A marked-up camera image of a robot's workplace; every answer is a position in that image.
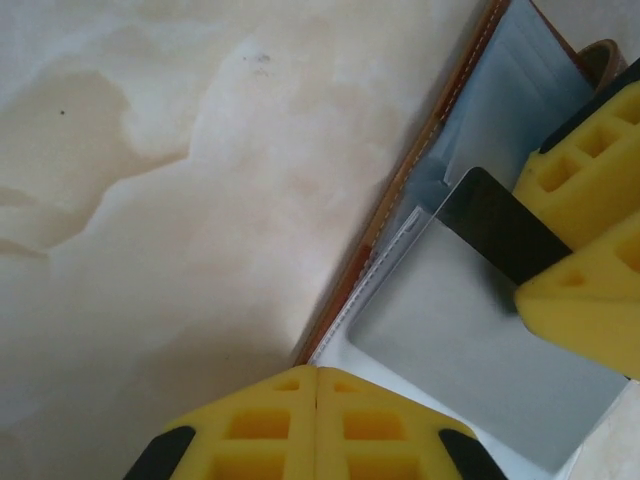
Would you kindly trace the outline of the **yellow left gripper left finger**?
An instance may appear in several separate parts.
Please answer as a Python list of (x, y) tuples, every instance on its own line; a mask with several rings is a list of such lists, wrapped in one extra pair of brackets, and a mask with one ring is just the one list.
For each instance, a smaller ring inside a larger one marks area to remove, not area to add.
[(312, 479), (318, 369), (298, 366), (169, 422), (130, 479)]

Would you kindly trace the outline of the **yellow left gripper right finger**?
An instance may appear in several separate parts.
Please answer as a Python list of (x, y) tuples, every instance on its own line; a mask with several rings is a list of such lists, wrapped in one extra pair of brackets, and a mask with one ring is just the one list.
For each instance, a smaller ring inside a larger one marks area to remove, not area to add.
[(318, 370), (317, 479), (503, 479), (461, 421), (336, 368)]

